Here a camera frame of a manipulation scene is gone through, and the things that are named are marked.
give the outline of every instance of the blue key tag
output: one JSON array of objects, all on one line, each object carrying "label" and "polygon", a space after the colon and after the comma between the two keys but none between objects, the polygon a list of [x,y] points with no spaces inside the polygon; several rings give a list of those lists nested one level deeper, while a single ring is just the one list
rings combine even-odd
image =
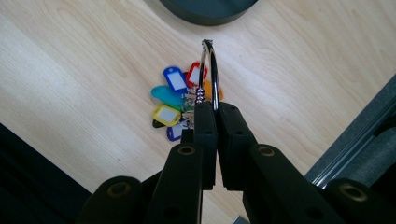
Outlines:
[{"label": "blue key tag", "polygon": [[181,138],[181,133],[185,129],[189,129],[186,122],[184,122],[184,121],[180,122],[179,124],[177,124],[173,127],[168,127],[166,129],[166,136],[168,137],[169,141],[175,142],[176,140]]},{"label": "blue key tag", "polygon": [[187,92],[186,78],[180,68],[176,66],[167,67],[163,70],[163,75],[171,90],[179,94]]},{"label": "blue key tag", "polygon": [[183,105],[181,94],[175,93],[167,86],[154,87],[151,90],[151,95],[176,110],[180,110]]}]

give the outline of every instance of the cyan key tag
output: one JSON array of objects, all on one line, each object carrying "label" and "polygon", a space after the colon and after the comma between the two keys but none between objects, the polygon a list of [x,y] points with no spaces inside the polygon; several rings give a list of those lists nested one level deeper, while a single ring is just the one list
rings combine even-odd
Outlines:
[{"label": "cyan key tag", "polygon": [[180,121],[181,113],[169,105],[159,105],[152,112],[152,117],[165,126],[172,127]]},{"label": "cyan key tag", "polygon": [[163,75],[171,90],[179,94],[187,92],[186,78],[180,68],[176,66],[167,67],[163,70]]},{"label": "cyan key tag", "polygon": [[189,129],[185,121],[180,122],[179,124],[173,127],[167,128],[166,136],[168,137],[169,141],[175,142],[176,140],[181,138],[181,133],[184,129]]},{"label": "cyan key tag", "polygon": [[167,86],[158,86],[153,88],[151,90],[151,95],[176,110],[180,110],[183,105],[181,94],[175,93]]}]

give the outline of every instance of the yellow key tag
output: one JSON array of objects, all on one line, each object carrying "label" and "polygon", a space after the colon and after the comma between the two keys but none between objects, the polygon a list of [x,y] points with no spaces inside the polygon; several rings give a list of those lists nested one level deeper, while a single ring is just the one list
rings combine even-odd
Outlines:
[{"label": "yellow key tag", "polygon": [[165,126],[172,127],[180,121],[181,113],[168,105],[159,105],[152,112],[152,117]]}]

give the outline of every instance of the red key tag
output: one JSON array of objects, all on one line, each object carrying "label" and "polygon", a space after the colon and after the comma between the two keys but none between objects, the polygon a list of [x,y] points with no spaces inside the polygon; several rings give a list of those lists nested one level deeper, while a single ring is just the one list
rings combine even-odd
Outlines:
[{"label": "red key tag", "polygon": [[159,105],[152,112],[152,117],[165,126],[172,127],[180,121],[181,113],[169,105]]},{"label": "red key tag", "polygon": [[[186,77],[186,83],[190,88],[193,88],[194,86],[198,86],[199,84],[199,70],[200,70],[200,63],[195,62],[191,65],[190,71],[187,74]],[[207,68],[204,68],[204,79],[206,78],[207,75]]]}]

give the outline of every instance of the dark object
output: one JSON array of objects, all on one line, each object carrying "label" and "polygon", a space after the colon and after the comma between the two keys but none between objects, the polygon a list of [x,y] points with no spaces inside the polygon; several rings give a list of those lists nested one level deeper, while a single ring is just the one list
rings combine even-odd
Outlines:
[{"label": "dark object", "polygon": [[143,195],[135,178],[117,176],[107,180],[91,196],[77,223],[127,224],[142,221]]},{"label": "dark object", "polygon": [[375,181],[371,189],[396,207],[396,163]]},{"label": "dark object", "polygon": [[241,17],[257,0],[161,0],[182,20],[203,26],[222,25]]},{"label": "dark object", "polygon": [[[394,223],[395,208],[371,189],[356,181],[340,179],[327,182],[328,187],[322,190],[307,182],[280,150],[257,144],[238,108],[219,103],[212,41],[204,40],[203,47],[194,111],[196,130],[183,131],[182,143],[171,149],[161,175],[156,174],[149,181],[150,189],[154,189],[155,181],[158,183],[151,194],[150,190],[144,190],[144,198],[149,198],[148,206],[142,206],[145,211],[139,212],[145,214],[144,223],[200,223],[202,190],[211,189],[214,184],[213,174],[207,172],[215,172],[216,148],[224,187],[244,192],[244,206],[252,223]],[[204,102],[203,97],[206,54],[214,66],[211,67],[212,104]],[[394,115],[394,104],[394,100],[390,101],[377,119],[370,121],[373,125],[360,130],[352,141],[352,157],[349,152],[342,152],[343,160],[353,159],[364,147],[362,141],[370,140],[375,130],[382,130],[377,134],[383,135],[391,128],[389,123],[393,121],[387,120]],[[103,197],[100,199],[100,191],[95,192],[92,196],[95,200],[89,200],[86,206],[100,208],[108,196]]]},{"label": "dark object", "polygon": [[165,127],[165,125],[154,119],[152,121],[152,127],[153,128],[162,128],[162,127]]},{"label": "dark object", "polygon": [[73,223],[91,196],[0,124],[0,223]]},{"label": "dark object", "polygon": [[371,186],[396,162],[396,76],[337,138],[306,179],[323,188],[334,178]]},{"label": "dark object", "polygon": [[347,223],[394,223],[396,209],[376,192],[353,180],[334,179],[322,195]]}]

